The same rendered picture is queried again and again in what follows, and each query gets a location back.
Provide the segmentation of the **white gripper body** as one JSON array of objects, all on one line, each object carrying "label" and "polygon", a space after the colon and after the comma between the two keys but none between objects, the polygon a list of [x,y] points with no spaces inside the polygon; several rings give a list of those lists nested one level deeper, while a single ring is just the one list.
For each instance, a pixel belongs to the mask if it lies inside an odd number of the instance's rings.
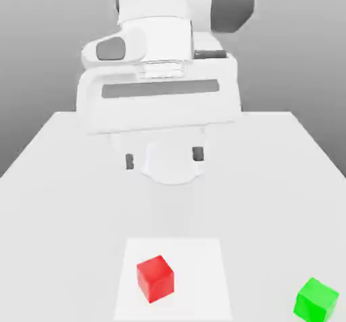
[{"label": "white gripper body", "polygon": [[90,134],[230,122],[241,115],[237,77],[232,55],[91,68],[78,83],[76,114]]}]

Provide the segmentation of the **small red cube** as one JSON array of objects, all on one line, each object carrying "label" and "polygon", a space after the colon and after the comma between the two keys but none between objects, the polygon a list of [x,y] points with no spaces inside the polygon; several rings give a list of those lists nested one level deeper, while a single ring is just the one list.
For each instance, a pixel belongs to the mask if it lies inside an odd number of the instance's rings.
[{"label": "small red cube", "polygon": [[137,264],[137,282],[149,304],[174,293],[174,272],[162,255]]}]

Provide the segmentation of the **small green cube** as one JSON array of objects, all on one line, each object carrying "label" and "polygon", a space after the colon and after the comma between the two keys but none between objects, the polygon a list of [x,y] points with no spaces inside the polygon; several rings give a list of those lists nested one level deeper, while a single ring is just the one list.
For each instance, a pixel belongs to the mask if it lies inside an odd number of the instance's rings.
[{"label": "small green cube", "polygon": [[339,293],[311,277],[297,294],[293,312],[305,322],[328,322]]}]

